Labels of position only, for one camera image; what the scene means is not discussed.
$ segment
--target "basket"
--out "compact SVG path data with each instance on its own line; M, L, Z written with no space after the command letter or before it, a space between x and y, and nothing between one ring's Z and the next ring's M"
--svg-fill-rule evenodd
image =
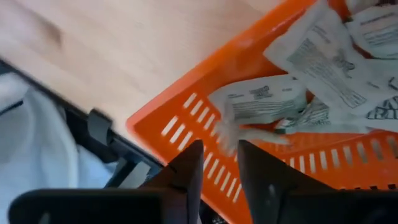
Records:
M213 128L220 119L207 96L224 85L285 72L262 52L300 17L315 0L287 0L251 28L177 80L127 121L164 164L193 140L205 145L202 199L229 223L250 223L235 157L216 148ZM330 1L342 17L349 16L344 0ZM398 134L294 134L293 149L273 144L259 147L303 173L336 189L394 189L398 181Z

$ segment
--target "white fabric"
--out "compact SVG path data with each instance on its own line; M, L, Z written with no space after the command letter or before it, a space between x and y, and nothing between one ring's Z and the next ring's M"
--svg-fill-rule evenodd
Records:
M0 74L0 113L21 100L28 85L14 73Z
M23 105L0 116L0 223L8 223L9 204L24 192L102 188L115 167L77 146L54 103L30 89Z

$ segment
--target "black plastic part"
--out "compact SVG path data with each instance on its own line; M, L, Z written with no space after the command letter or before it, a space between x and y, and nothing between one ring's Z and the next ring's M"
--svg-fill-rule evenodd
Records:
M70 132L79 145L95 154L105 163L115 162L119 159L119 155L109 146L101 144L90 136L85 119L81 119L69 110L66 110L65 114Z
M105 187L119 187L136 166L135 162L126 162L120 170L116 171Z
M120 135L113 135L109 147L127 161L135 163L142 161L148 164L150 167L157 169L163 168L163 165L157 159Z
M398 222L398 192L395 191L291 192L284 200L280 224Z
M203 178L203 143L195 141L136 190L35 190L10 206L11 224L196 224Z
M247 141L239 141L238 164L254 224L398 222L394 190L335 190Z
M243 140L238 146L238 166L254 224L278 223L283 198L291 190L333 190Z
M88 113L88 134L101 144L109 146L111 142L112 121L98 110L93 109Z

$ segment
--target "label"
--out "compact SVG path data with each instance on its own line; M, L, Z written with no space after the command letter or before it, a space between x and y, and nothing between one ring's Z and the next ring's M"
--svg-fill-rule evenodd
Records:
M303 113L296 118L281 120L275 127L279 134L300 133L368 133L365 126L343 123L331 118L331 109L314 98Z
M291 75L256 78L226 85L209 96L209 100L226 114L226 101L238 124L268 124L293 116L306 107L306 89Z
M330 108L364 115L396 94L352 46L339 15L316 2L264 51Z
M373 6L346 26L355 43L377 58L398 58L398 5Z

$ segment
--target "wooden table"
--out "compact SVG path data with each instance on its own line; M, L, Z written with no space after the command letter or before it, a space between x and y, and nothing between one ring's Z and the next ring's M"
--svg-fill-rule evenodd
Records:
M282 0L0 0L0 57L84 112L126 119Z

